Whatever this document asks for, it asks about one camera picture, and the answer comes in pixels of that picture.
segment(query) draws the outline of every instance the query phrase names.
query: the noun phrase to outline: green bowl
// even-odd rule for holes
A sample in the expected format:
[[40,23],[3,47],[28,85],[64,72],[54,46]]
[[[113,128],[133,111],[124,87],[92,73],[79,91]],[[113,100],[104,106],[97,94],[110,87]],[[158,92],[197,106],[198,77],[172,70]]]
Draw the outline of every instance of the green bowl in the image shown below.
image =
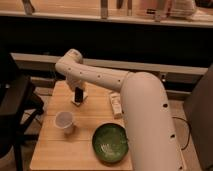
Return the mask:
[[106,123],[98,127],[92,138],[92,146],[99,160],[116,163],[128,152],[125,129],[114,123]]

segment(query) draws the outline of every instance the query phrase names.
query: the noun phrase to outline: cable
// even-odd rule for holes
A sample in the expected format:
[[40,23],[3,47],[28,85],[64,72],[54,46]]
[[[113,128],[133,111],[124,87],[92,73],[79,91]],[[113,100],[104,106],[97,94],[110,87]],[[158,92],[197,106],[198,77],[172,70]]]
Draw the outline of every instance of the cable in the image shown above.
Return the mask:
[[39,125],[42,125],[42,123],[41,123],[36,117],[35,117],[34,119],[35,119],[35,121],[36,121]]
[[181,148],[181,150],[183,151],[183,150],[185,150],[185,149],[188,147],[188,145],[189,145],[190,135],[191,135],[191,125],[189,124],[189,122],[188,122],[187,120],[185,120],[185,119],[183,119],[183,118],[179,118],[179,117],[175,117],[175,116],[172,117],[172,118],[174,118],[174,119],[179,119],[179,120],[185,122],[185,123],[187,124],[187,126],[188,126],[189,132],[188,132],[187,142],[186,142],[186,144]]

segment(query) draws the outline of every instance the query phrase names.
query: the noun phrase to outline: cup rim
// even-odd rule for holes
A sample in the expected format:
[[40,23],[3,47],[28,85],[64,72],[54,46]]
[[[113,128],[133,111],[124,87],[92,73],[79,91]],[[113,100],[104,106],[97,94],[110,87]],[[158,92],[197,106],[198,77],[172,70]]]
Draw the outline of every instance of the cup rim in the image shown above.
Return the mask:
[[[56,118],[57,118],[57,116],[59,116],[59,114],[61,114],[61,113],[69,113],[69,114],[72,116],[72,121],[71,121],[69,124],[65,125],[65,126],[58,126],[58,125],[56,124]],[[73,124],[74,124],[74,118],[73,118],[73,113],[72,113],[72,112],[70,112],[70,111],[60,111],[60,112],[57,112],[57,113],[56,113],[55,119],[54,119],[54,125],[55,125],[57,128],[59,128],[59,129],[66,129],[66,128],[69,128],[70,126],[72,126]]]

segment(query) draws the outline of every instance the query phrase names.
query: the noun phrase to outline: white object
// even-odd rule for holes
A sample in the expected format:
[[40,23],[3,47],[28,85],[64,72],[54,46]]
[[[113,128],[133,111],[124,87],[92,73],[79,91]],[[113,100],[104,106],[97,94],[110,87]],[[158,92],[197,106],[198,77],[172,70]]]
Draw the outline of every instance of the white object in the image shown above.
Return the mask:
[[134,171],[183,170],[180,147],[161,81],[154,75],[78,64],[76,50],[56,63],[61,74],[120,92]]
[[[68,53],[67,53],[68,58],[72,58],[73,61],[75,61],[76,63],[82,64],[83,63],[83,57],[81,55],[81,53],[79,53],[77,50],[75,49],[71,49]],[[73,75],[66,75],[66,82],[70,88],[71,91],[75,91],[76,87],[85,90],[84,88],[84,82],[82,80],[80,80],[78,77],[74,77]]]
[[59,112],[55,117],[55,126],[64,131],[65,134],[71,134],[74,130],[74,118],[71,112]]
[[117,92],[109,93],[110,104],[112,106],[113,117],[115,119],[122,118],[121,98]]
[[188,19],[192,21],[213,22],[213,15],[210,11],[206,11],[203,8],[199,8],[193,15],[188,17]]
[[194,0],[172,0],[171,17],[186,18],[196,12]]

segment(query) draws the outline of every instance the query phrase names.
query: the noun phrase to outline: shelf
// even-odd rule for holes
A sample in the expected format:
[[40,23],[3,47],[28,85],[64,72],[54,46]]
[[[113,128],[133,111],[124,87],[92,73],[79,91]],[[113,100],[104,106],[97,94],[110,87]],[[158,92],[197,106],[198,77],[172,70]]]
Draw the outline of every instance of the shelf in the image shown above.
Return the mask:
[[21,0],[2,0],[0,16],[213,28],[213,9],[207,8],[197,8],[190,19],[168,17],[156,22],[153,15],[147,15],[145,11],[139,9],[139,0],[133,1],[131,16],[127,14],[127,0],[124,0],[121,9],[116,9],[115,0],[109,0],[107,19],[100,17],[100,0],[31,0],[31,3],[35,12],[32,15],[26,15]]

